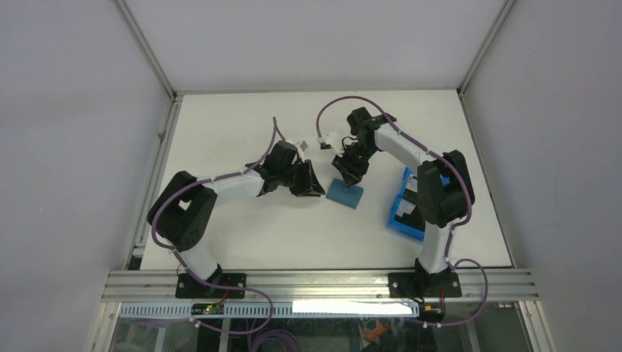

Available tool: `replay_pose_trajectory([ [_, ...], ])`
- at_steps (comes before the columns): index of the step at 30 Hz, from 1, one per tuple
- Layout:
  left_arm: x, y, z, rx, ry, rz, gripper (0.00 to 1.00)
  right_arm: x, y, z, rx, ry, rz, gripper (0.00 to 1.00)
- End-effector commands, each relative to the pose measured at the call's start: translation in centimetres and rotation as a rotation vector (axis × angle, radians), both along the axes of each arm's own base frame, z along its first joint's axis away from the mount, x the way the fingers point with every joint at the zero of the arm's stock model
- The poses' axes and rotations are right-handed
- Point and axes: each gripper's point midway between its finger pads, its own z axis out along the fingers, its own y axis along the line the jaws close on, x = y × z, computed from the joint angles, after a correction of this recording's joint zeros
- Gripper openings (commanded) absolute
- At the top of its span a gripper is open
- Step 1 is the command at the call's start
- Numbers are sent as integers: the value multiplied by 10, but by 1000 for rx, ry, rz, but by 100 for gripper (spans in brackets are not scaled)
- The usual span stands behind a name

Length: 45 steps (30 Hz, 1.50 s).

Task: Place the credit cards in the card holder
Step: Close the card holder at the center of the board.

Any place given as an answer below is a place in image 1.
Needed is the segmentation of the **teal leather card holder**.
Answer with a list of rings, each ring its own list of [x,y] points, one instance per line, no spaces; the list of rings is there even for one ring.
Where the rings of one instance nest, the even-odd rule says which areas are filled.
[[[347,187],[343,180],[333,178],[325,197],[348,208],[357,209],[363,194],[363,187]]]

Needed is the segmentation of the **blue plastic bin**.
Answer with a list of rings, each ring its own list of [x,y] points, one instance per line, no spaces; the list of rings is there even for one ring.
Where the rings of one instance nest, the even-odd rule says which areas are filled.
[[[417,175],[413,170],[405,168],[400,191],[392,204],[387,220],[387,228],[410,240],[423,242],[426,222],[417,201]]]

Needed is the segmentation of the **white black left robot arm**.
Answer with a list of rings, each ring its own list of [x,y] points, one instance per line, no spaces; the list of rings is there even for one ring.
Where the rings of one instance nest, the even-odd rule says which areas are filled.
[[[291,142],[277,142],[259,161],[244,169],[213,179],[200,180],[187,171],[177,172],[147,215],[153,234],[165,241],[203,298],[215,296],[222,287],[222,267],[212,256],[206,229],[218,207],[265,196],[285,187],[295,197],[321,197],[312,162]]]

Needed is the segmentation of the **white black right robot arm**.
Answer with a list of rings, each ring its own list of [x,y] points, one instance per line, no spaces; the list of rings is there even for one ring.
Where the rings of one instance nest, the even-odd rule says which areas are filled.
[[[354,143],[332,161],[346,190],[362,181],[377,152],[390,154],[417,177],[415,208],[425,222],[425,234],[413,273],[396,281],[400,294],[431,297],[458,289],[449,262],[450,242],[453,230],[469,221],[475,201],[464,155],[457,150],[438,154],[402,131],[392,116],[374,117],[365,107],[353,110],[347,122]]]

